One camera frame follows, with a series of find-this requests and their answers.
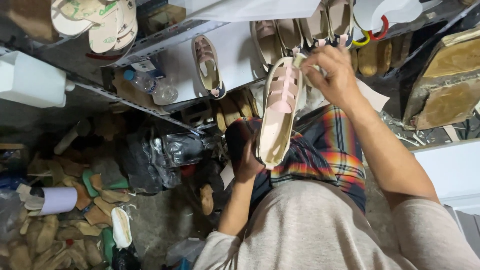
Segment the plaid shorts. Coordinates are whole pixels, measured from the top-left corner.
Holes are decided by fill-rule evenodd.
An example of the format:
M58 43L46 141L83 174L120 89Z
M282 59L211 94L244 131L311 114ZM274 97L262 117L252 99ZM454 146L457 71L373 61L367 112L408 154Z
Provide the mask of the plaid shorts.
M227 128L225 138L234 171L246 141L261 126L262 119L243 117ZM293 129L283 161L255 177L250 212L272 188L293 180L313 179L337 186L365 213L362 151L346 114L330 104L304 115Z

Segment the red plastic hook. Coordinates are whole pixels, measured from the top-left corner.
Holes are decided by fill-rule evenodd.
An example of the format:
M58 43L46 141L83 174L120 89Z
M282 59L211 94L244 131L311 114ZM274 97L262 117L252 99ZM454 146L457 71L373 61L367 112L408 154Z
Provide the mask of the red plastic hook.
M370 36L371 40L375 40L375 41L380 40L387 34L388 20L387 20L387 17L385 17L385 15L382 15L382 22L384 23L384 30L378 36L374 36L371 30L368 31L368 35Z

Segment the sleeve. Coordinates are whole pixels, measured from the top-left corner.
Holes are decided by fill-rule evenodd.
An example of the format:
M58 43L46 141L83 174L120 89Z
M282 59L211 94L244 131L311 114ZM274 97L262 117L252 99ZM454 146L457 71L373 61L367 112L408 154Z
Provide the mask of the sleeve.
M235 270L241 241L238 237L219 232L207 236L193 270Z
M423 270L480 269L457 224L441 205L425 199L407 200L393 213L400 252Z

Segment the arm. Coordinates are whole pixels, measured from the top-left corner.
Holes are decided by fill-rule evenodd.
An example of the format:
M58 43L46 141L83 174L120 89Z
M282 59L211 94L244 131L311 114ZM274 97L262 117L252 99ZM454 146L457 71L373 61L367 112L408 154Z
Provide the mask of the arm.
M310 65L325 69L327 77L323 78ZM304 61L301 68L325 98L347 114L370 169L391 209L412 197L440 203L422 166L360 93L351 68L350 53L345 48L318 48Z
M240 239L242 238L240 234L248 221L253 182L257 173L264 167L252 154L252 141L255 138L256 135L252 135L245 144L240 166L235 172L232 195L222 212L218 224L220 233L236 235Z

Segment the white plastic container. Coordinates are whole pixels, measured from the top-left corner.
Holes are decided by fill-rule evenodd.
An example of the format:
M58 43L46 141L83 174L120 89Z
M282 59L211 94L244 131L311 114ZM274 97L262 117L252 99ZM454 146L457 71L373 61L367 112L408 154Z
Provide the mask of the white plastic container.
M0 57L0 98L39 108L64 107L75 84L66 73L19 51Z

